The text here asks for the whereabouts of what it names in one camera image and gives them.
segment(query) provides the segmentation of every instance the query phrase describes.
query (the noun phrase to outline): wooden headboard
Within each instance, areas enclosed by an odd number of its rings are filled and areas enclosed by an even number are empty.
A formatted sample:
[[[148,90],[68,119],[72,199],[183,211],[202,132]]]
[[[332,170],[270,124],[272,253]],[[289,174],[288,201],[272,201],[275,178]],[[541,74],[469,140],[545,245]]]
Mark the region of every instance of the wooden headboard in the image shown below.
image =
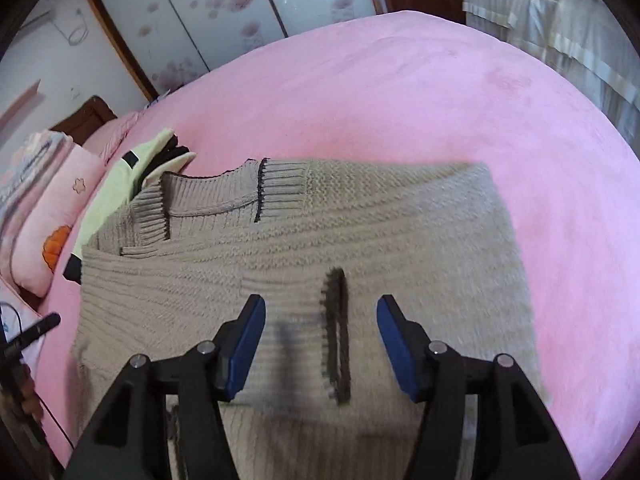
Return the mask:
[[[69,117],[50,129],[66,133],[73,138],[76,144],[82,146],[95,130],[115,118],[116,115],[107,106],[107,103],[94,95]]]

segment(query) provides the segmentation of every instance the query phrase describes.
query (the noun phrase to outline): pink pillow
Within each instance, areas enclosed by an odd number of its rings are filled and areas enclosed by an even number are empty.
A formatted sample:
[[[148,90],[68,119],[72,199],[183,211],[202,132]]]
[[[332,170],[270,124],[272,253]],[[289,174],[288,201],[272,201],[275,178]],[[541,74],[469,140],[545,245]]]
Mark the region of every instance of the pink pillow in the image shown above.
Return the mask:
[[[16,238],[11,273],[17,285],[44,297],[66,238],[104,171],[100,156],[74,146]]]
[[[130,112],[104,123],[91,134],[82,147],[94,155],[100,156],[106,166],[140,117],[142,117],[142,112]]]

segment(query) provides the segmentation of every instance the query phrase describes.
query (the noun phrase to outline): flower embroidery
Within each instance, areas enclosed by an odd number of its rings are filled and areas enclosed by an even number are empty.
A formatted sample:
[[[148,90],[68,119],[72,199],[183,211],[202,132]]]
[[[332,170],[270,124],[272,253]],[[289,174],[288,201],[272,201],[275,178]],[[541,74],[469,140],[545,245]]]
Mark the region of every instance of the flower embroidery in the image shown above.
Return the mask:
[[[84,185],[84,178],[76,178],[74,182],[73,190],[78,194],[86,191],[86,186]]]

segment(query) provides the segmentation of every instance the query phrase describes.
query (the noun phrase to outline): striped blanket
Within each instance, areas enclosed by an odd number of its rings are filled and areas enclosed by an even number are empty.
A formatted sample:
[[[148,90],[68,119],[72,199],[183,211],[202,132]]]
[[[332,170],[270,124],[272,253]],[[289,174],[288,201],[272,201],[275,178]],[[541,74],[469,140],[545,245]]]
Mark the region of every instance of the striped blanket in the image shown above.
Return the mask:
[[[14,240],[73,146],[73,139],[60,132],[32,134],[0,176],[0,276],[13,288],[17,289],[11,276]]]

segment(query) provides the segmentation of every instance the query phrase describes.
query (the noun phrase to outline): pink bedsheet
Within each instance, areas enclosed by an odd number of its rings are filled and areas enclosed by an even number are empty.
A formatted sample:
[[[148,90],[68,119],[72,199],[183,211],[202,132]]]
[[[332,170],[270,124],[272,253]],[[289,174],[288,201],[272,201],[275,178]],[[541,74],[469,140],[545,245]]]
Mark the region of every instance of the pink bedsheet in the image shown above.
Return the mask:
[[[640,419],[640,163],[569,82],[481,32],[400,12],[242,56],[152,107],[116,156],[167,126],[198,153],[191,175],[264,156],[486,162],[522,249],[551,413],[582,478],[606,472]],[[71,428],[79,286],[61,274],[36,387]]]

